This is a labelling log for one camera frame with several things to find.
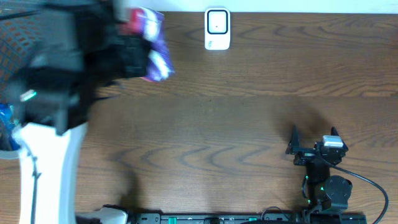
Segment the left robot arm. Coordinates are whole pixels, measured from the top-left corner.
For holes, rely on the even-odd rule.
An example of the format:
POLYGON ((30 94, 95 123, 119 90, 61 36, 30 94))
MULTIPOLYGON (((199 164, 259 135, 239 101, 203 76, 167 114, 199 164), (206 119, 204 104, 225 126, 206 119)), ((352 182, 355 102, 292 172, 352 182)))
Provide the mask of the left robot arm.
POLYGON ((111 1, 45 1, 42 38, 4 93, 17 122, 21 223, 99 223, 75 213, 81 145, 97 89, 147 71, 149 44, 119 31, 111 1))

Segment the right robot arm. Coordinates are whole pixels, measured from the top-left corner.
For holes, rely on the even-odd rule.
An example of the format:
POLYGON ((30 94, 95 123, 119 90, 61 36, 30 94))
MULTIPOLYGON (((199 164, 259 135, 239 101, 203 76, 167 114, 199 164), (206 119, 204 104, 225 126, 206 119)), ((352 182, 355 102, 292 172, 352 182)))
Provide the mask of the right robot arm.
POLYGON ((342 213, 348 208, 353 185, 350 180, 331 175, 330 168, 338 165, 348 151, 336 128, 324 135, 312 148, 302 147, 297 128, 285 151, 294 155, 294 165, 306 170, 302 184, 302 195, 308 200, 308 208, 299 215, 303 223, 342 223, 342 213))

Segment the red purple snack packet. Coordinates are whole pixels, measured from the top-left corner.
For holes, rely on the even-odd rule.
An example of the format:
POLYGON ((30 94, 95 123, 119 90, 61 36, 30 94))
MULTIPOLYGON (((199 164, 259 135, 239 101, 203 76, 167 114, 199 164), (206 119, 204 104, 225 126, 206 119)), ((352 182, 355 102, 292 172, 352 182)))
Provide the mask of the red purple snack packet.
POLYGON ((164 15, 146 7, 127 9, 128 21, 122 23, 120 31, 126 35, 137 35, 149 44, 149 61, 143 79, 162 82, 175 73, 169 48, 164 37, 164 15))

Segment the blue Oreo cookie packet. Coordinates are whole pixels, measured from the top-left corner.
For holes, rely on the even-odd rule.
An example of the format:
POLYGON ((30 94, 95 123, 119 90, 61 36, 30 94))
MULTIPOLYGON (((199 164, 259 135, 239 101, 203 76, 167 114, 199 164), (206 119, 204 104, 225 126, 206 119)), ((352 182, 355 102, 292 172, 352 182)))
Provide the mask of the blue Oreo cookie packet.
POLYGON ((12 106, 1 103, 1 150, 16 151, 20 148, 18 143, 12 137, 15 128, 13 121, 12 106))

